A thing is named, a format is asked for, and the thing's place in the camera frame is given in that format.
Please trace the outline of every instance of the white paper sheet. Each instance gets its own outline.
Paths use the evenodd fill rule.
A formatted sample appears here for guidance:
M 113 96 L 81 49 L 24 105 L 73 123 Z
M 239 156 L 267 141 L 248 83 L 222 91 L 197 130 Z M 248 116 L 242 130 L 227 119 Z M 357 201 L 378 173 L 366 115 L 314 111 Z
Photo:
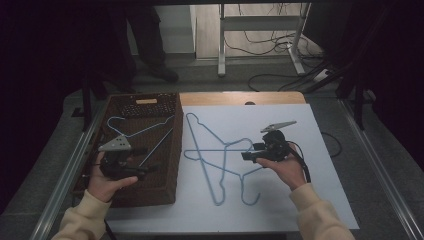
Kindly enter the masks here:
M 320 130 L 308 104 L 250 105 L 250 106 L 188 106 L 185 114 L 193 113 L 222 141 L 234 142 L 248 138 L 254 143 L 263 142 L 260 130 L 272 123 L 295 120 L 296 124 L 282 128 L 286 140 L 296 142 L 303 151 L 311 173 L 312 183 L 322 199 L 333 203 L 340 219 L 350 228 L 357 229 L 346 195 L 325 147 Z M 224 149 L 211 133 L 197 124 L 189 115 L 198 148 Z M 289 199 L 290 189 L 270 169 L 260 169 L 244 178 L 243 199 L 258 202 L 249 206 L 241 197 L 241 180 L 235 175 L 255 170 L 260 166 L 244 161 L 240 152 L 227 151 L 226 169 L 220 187 L 222 171 L 205 165 L 210 185 L 220 206 L 214 204 L 211 191 L 200 161 L 189 160 L 185 150 L 196 150 L 188 121 L 184 118 L 183 147 L 180 159 L 177 200 L 173 205 L 111 209 L 108 222 L 114 232 L 147 234 L 187 233 L 252 233 L 298 231 L 297 211 Z M 230 149 L 248 148 L 240 142 Z M 188 156 L 198 158 L 196 151 Z M 224 151 L 202 151 L 205 160 L 223 165 Z

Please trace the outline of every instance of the sleeve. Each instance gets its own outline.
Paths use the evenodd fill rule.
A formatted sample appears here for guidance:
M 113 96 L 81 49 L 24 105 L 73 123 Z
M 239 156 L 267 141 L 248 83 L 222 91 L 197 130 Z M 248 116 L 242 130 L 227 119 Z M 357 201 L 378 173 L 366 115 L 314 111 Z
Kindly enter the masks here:
M 81 203 L 66 210 L 53 240 L 100 239 L 105 232 L 104 218 L 110 204 L 96 199 L 85 190 Z
M 305 240 L 355 239 L 349 229 L 340 221 L 333 205 L 321 200 L 312 184 L 305 184 L 290 194 L 299 211 L 298 225 Z

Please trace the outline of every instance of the metal bar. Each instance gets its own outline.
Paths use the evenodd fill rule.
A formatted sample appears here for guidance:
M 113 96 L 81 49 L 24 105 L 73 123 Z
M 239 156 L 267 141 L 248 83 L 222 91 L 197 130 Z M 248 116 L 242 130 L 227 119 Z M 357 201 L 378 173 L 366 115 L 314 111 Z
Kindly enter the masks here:
M 94 109 L 95 117 L 89 128 L 81 134 L 78 140 L 77 146 L 72 152 L 67 165 L 65 166 L 62 175 L 58 179 L 58 182 L 46 204 L 46 207 L 41 214 L 38 223 L 35 225 L 34 231 L 30 237 L 31 240 L 35 239 L 46 239 L 51 227 L 56 219 L 59 212 L 60 206 L 68 193 L 69 187 L 76 174 L 76 171 L 80 168 L 83 163 L 85 148 L 88 146 L 90 138 L 96 129 L 96 125 L 99 122 L 100 112 L 99 106 Z
M 399 193 L 396 186 L 394 185 L 389 173 L 387 172 L 380 157 L 375 151 L 374 146 L 369 140 L 366 132 L 362 131 L 358 127 L 355 122 L 355 119 L 352 117 L 352 109 L 347 103 L 347 100 L 339 100 L 339 103 L 342 110 L 345 112 L 344 115 L 346 116 L 351 128 L 353 129 L 355 136 L 359 140 L 362 149 L 367 155 L 367 159 L 369 160 L 371 167 L 374 170 L 374 173 L 380 181 L 380 184 L 383 190 L 385 191 L 387 198 L 392 204 L 400 222 L 402 223 L 406 233 L 408 234 L 409 239 L 424 239 L 423 233 L 420 227 L 418 226 L 414 215 L 409 209 L 405 199 L 402 197 L 402 195 Z
M 172 130 L 173 130 L 173 128 L 171 128 L 165 134 L 165 136 L 163 136 L 163 138 L 158 142 L 158 144 L 156 144 L 156 146 L 152 149 L 152 151 L 149 152 L 149 154 L 144 158 L 144 160 L 140 163 L 140 165 L 138 165 L 139 167 L 141 167 L 150 158 L 150 156 L 156 151 L 156 149 L 159 147 L 159 145 L 161 145 L 163 143 L 163 141 L 165 140 L 165 138 L 168 137 L 168 135 L 172 132 Z
M 305 69 L 303 69 L 302 62 L 299 59 L 298 53 L 297 53 L 297 47 L 299 45 L 300 36 L 302 35 L 303 27 L 305 26 L 306 16 L 309 9 L 310 3 L 306 3 L 305 5 L 302 5 L 301 8 L 301 14 L 298 17 L 299 21 L 297 24 L 296 34 L 294 35 L 293 43 L 287 44 L 288 52 L 290 55 L 290 58 L 293 62 L 294 68 L 296 69 L 296 72 L 298 75 L 305 75 Z
M 225 31 L 274 31 L 298 29 L 298 16 L 231 16 L 225 18 Z
M 289 52 L 290 58 L 293 62 L 293 66 L 296 69 L 296 73 L 299 76 L 305 75 L 305 69 L 303 68 L 302 62 L 297 55 L 297 46 L 293 46 L 292 44 L 287 44 L 287 51 Z
M 219 53 L 218 53 L 218 76 L 225 76 L 225 45 L 224 45 L 224 25 L 225 25 L 225 14 L 224 4 L 221 7 L 221 17 L 219 20 Z

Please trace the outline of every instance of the human hand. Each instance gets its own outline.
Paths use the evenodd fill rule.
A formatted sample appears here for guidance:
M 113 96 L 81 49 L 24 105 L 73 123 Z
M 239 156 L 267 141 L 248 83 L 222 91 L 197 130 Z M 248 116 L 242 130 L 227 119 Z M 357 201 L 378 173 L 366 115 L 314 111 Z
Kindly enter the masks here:
M 293 144 L 290 144 L 290 147 L 295 150 L 295 146 Z M 256 162 L 263 167 L 274 170 L 278 177 L 280 177 L 280 179 L 287 184 L 292 191 L 306 184 L 302 166 L 291 153 L 281 162 L 273 162 L 265 158 L 258 158 L 256 159 Z
M 104 152 L 97 155 L 96 164 L 91 170 L 90 183 L 88 184 L 88 192 L 102 202 L 109 202 L 115 192 L 123 187 L 127 187 L 138 181 L 137 177 L 128 177 L 118 181 L 112 181 L 105 177 L 100 170 L 100 160 L 103 158 Z

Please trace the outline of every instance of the gray floor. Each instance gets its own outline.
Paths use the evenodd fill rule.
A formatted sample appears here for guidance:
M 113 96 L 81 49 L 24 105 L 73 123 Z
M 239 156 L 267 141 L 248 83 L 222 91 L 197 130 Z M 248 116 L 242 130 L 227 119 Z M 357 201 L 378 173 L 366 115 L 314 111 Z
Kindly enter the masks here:
M 289 58 L 229 59 L 227 75 L 217 76 L 216 61 L 199 61 L 187 56 L 172 56 L 168 66 L 180 75 L 180 82 L 168 84 L 152 78 L 140 65 L 134 79 L 134 88 L 139 92 L 194 92 L 194 91 L 251 91 L 247 80 L 256 74 L 293 75 L 294 68 Z M 289 77 L 263 77 L 252 84 L 261 91 L 276 91 L 293 81 Z M 110 92 L 117 93 L 112 85 Z M 342 145 L 342 152 L 332 158 L 343 188 L 358 221 L 360 230 L 353 234 L 357 239 L 410 239 L 392 203 L 388 200 L 376 173 L 367 160 L 354 131 L 350 127 L 340 102 L 335 98 L 337 83 L 330 84 L 306 95 L 311 104 L 321 131 L 335 136 Z M 93 99 L 93 104 L 102 104 Z M 40 155 L 36 165 L 0 217 L 0 239 L 28 239 L 44 210 L 62 170 L 72 154 L 83 126 L 82 118 L 71 117 L 75 108 L 82 107 L 81 93 L 69 95 L 64 102 L 63 114 L 50 141 Z M 419 227 L 424 227 L 424 174 L 405 149 L 379 122 L 370 105 L 364 106 L 364 124 L 373 146 L 381 157 L 397 189 L 402 194 Z M 338 151 L 337 143 L 323 136 L 329 153 Z M 71 197 L 63 202 L 50 236 L 58 229 L 58 222 L 66 208 L 71 206 Z M 118 236 L 118 239 L 152 239 L 149 237 Z M 228 236 L 159 236 L 156 239 L 227 239 Z M 231 239 L 301 239 L 298 233 L 231 236 Z

